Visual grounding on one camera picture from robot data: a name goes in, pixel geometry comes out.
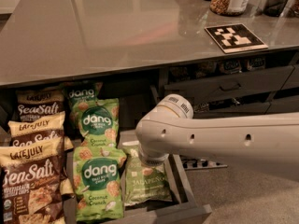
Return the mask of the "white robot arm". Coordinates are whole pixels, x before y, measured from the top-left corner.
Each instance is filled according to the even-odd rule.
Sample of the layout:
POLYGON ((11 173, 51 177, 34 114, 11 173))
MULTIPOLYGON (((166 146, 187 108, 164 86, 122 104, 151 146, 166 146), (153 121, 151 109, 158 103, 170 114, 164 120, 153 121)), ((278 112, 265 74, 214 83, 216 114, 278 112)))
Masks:
POLYGON ((150 166, 178 154, 299 178, 298 113, 196 119, 188 100, 170 94, 138 122, 135 135, 140 160, 150 166))

